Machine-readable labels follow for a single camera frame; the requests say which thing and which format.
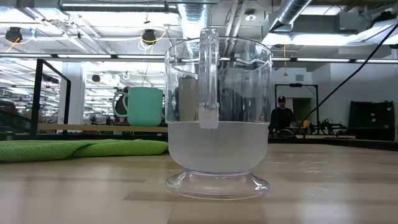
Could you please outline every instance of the green cloth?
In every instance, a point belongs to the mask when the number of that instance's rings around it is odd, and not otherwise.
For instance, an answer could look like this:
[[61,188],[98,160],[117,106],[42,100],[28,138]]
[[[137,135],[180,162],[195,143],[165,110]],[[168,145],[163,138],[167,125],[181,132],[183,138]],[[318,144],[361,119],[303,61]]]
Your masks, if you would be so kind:
[[76,157],[150,156],[167,143],[146,140],[0,141],[0,162],[51,161]]

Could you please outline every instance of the table surface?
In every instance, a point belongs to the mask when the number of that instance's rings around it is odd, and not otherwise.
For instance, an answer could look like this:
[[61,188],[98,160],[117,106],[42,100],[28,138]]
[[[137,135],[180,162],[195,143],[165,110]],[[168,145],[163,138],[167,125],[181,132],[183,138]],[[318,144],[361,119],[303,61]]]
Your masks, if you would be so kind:
[[254,173],[262,197],[229,202],[169,194],[169,155],[0,164],[1,224],[398,223],[398,153],[270,144]]

